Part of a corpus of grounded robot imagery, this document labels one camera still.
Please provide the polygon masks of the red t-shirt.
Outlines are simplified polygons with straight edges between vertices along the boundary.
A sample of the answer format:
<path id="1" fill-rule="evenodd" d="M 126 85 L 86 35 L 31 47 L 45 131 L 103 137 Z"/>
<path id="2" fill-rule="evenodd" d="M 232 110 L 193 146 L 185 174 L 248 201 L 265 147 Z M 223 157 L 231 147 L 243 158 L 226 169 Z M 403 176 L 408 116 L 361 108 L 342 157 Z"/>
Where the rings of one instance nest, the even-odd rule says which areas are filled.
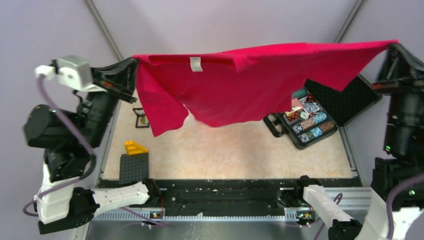
<path id="1" fill-rule="evenodd" d="M 136 90 L 152 134 L 188 115 L 210 127 L 259 121 L 292 108 L 307 80 L 342 91 L 391 40 L 281 43 L 216 53 L 138 54 Z"/>

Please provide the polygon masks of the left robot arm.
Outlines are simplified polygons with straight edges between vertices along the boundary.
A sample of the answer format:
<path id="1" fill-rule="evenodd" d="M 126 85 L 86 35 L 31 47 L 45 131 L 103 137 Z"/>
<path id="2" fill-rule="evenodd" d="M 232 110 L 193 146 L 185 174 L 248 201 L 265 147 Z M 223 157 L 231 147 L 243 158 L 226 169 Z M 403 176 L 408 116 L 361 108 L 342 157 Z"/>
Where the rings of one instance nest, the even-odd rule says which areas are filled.
<path id="1" fill-rule="evenodd" d="M 97 165 L 100 146 L 120 101 L 134 103 L 138 60 L 127 58 L 105 67 L 91 67 L 75 55 L 35 68 L 37 87 L 45 104 L 37 105 L 23 126 L 28 146 L 43 153 L 43 177 L 30 201 L 42 235 L 75 229 L 111 210 L 160 202 L 161 191 L 147 178 L 107 190 L 78 187 Z M 76 111 L 60 109 L 47 94 L 45 82 L 56 80 L 79 98 Z"/>

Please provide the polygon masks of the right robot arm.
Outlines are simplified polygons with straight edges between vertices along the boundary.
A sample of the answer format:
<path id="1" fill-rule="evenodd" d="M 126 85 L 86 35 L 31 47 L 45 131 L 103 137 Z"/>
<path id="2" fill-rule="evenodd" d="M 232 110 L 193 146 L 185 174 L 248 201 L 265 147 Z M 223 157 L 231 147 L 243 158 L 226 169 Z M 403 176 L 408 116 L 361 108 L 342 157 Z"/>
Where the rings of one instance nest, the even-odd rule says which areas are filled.
<path id="1" fill-rule="evenodd" d="M 424 212 L 424 64 L 393 43 L 371 88 L 390 96 L 383 149 L 391 158 L 375 159 L 364 222 L 343 211 L 315 178 L 304 175 L 294 188 L 294 202 L 314 209 L 330 240 L 403 240 Z"/>

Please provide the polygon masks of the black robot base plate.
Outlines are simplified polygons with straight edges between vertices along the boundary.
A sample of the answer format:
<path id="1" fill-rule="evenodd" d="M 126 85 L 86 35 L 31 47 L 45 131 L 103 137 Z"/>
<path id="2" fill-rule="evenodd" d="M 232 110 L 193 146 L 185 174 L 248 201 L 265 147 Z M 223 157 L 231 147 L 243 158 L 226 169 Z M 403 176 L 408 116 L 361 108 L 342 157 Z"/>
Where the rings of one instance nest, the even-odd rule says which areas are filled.
<path id="1" fill-rule="evenodd" d="M 160 208 L 166 217 L 283 216 L 289 207 L 306 207 L 296 179 L 157 180 L 160 195 L 131 208 Z"/>

